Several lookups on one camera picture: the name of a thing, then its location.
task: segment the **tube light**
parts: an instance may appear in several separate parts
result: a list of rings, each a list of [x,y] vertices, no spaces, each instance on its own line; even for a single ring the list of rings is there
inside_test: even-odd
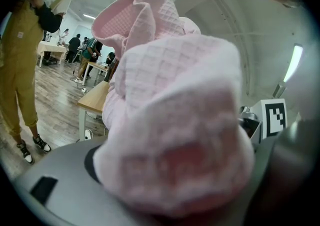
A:
[[[91,19],[96,19],[96,17],[90,16],[90,15],[87,15],[87,14],[84,14],[83,16],[91,18]]]
[[[299,65],[299,61],[301,59],[301,55],[302,55],[303,50],[304,50],[304,48],[299,44],[296,44],[294,46],[291,62],[290,62],[288,71],[286,72],[286,75],[284,77],[283,82],[287,82],[291,78],[291,76],[295,73],[295,71]]]

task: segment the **wooden table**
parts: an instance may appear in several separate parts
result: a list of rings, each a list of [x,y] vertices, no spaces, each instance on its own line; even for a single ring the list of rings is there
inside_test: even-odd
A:
[[[86,78],[87,78],[87,74],[88,74],[88,70],[89,70],[89,67],[90,67],[90,66],[98,69],[98,72],[96,73],[96,77],[95,77],[95,81],[94,81],[94,82],[97,82],[98,75],[99,75],[99,72],[100,72],[100,71],[107,72],[108,69],[109,69],[109,67],[105,68],[105,67],[102,66],[100,63],[89,61],[89,62],[88,62],[88,65],[87,65],[87,67],[86,67],[86,69],[85,69],[84,78],[83,78],[83,81],[82,81],[82,85],[83,85],[83,86],[84,86],[85,83],[86,83]]]
[[[59,54],[60,55],[59,65],[61,65],[61,61],[65,58],[67,49],[64,46],[57,46],[46,41],[41,41],[37,48],[37,53],[41,56],[39,67],[42,66],[42,60],[45,56],[45,52],[55,53],[55,54],[52,54],[53,56]]]
[[[102,109],[109,91],[109,83],[101,81],[84,97],[82,97],[77,105],[79,106],[79,139],[84,141],[86,131],[86,115],[91,112],[102,115]]]

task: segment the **wooden floor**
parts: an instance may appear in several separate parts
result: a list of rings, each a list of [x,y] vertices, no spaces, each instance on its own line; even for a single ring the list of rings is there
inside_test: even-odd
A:
[[[78,63],[52,64],[42,67],[36,66],[35,70],[35,106],[38,114],[38,131],[41,138],[50,144],[52,149],[73,144],[79,139],[79,108],[77,101],[83,96],[81,84],[70,80],[78,72]],[[87,80],[86,88],[94,87],[97,69],[93,68]],[[97,84],[104,79],[99,76]],[[24,125],[20,115],[21,136],[25,140],[35,162],[39,162],[45,154],[34,146],[32,134]],[[92,130],[94,136],[103,136],[105,125],[102,120],[94,120],[86,117],[86,128]],[[22,153],[16,147],[15,141],[5,131],[3,120],[0,115],[0,161],[11,179],[25,172],[32,165],[24,161]]]

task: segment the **white ceiling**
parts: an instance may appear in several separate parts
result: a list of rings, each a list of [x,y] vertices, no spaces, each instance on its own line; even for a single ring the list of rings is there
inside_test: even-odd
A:
[[[88,20],[83,14],[97,16],[114,1],[72,0],[70,9]],[[271,98],[285,77],[295,43],[303,45],[305,57],[318,52],[318,34],[303,8],[286,8],[271,0],[175,1],[178,11],[192,19],[203,34],[227,39],[238,47],[243,93],[249,98],[243,100],[248,103]],[[295,110],[289,97],[287,106]]]

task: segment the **pink waffle fabric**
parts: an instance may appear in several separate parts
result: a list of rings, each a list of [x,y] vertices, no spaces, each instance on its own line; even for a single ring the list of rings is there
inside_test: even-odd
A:
[[[117,0],[92,33],[120,60],[103,108],[98,179],[128,205],[182,217],[232,201],[254,152],[238,125],[236,47],[200,34],[173,0]]]

